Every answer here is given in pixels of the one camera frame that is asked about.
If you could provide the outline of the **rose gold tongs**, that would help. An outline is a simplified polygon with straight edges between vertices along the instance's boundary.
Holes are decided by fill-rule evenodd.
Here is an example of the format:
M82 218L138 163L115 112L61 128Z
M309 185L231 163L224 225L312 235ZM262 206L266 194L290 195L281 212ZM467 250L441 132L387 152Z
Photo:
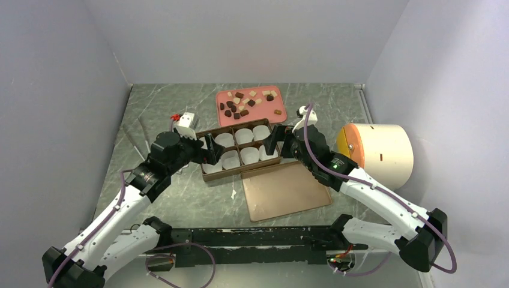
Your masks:
M127 124L121 125L121 130L124 132L125 137L130 142L138 156L145 160L150 153L150 139L148 127L144 120L139 116L137 117L139 128L129 128Z

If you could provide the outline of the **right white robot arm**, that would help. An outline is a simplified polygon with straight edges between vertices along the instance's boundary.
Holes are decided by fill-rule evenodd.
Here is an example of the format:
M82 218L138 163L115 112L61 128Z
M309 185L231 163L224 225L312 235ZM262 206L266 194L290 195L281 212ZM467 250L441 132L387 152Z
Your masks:
M398 196L356 162L330 150L325 136L314 125L297 128L277 124L263 140L266 154L272 154L279 142L283 143L283 158L298 160L319 183L361 202L387 221L382 225L341 215L331 226L330 241L334 247L366 244L398 254L417 271L457 271L456 256L447 240L448 217L444 211L428 211Z

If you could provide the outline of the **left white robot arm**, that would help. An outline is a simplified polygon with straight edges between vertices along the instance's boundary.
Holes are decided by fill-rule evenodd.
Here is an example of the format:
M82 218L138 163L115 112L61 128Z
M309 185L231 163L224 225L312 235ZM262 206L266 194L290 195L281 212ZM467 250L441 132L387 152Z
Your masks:
M48 287L103 287L120 268L146 251L164 252L191 245L174 240L172 227L157 217L146 219L131 235L124 226L151 205L172 175L190 162L217 164L224 146L210 134L204 141L177 131L160 133L145 161L121 172L121 189L109 206L63 248L50 247L42 257Z

